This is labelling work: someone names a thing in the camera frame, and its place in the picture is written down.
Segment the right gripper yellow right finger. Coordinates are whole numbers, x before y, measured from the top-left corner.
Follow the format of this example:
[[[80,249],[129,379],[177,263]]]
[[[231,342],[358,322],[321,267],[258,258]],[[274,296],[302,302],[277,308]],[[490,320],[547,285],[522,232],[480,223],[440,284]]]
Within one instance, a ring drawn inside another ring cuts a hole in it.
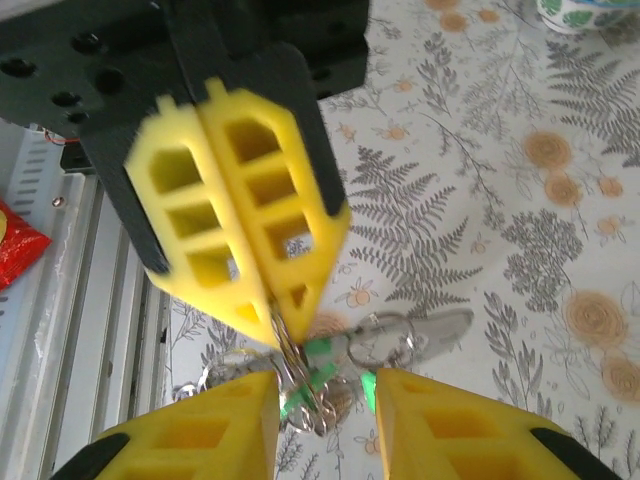
[[[377,373],[387,479],[613,479],[552,421],[405,370]]]

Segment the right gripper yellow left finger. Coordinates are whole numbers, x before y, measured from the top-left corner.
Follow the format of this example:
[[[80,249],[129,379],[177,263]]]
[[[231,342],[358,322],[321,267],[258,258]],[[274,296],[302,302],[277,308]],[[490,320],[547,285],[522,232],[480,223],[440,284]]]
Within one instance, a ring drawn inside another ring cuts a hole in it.
[[[273,479],[279,392],[245,375],[103,432],[54,479]]]

